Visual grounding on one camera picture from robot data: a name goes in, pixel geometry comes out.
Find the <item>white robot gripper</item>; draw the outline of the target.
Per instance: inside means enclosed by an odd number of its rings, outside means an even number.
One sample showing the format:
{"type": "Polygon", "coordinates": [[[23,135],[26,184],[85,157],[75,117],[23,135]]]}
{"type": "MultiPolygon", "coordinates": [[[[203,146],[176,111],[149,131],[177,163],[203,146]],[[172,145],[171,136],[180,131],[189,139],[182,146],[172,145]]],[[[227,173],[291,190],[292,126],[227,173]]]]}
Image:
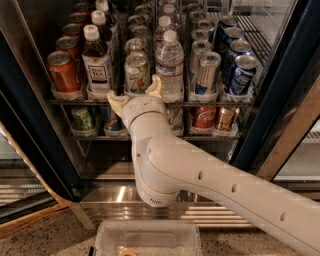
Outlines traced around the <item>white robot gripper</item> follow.
{"type": "Polygon", "coordinates": [[[161,100],[163,98],[162,81],[158,75],[152,75],[152,83],[145,93],[149,96],[139,96],[129,101],[127,96],[117,96],[113,90],[110,90],[107,99],[112,110],[122,117],[128,130],[133,128],[166,130],[166,110],[161,100]]]}

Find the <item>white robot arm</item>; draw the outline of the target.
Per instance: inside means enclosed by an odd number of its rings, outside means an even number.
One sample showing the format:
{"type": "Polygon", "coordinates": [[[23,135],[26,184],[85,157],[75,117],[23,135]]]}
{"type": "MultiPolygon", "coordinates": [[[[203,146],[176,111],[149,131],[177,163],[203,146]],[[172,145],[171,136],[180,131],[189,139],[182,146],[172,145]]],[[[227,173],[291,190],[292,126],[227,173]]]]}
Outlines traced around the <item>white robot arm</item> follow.
{"type": "Polygon", "coordinates": [[[145,203],[165,207],[180,191],[189,191],[226,207],[303,256],[320,256],[320,204],[174,136],[159,76],[152,77],[144,94],[130,98],[109,91],[107,98],[131,136],[136,188],[145,203]]]}

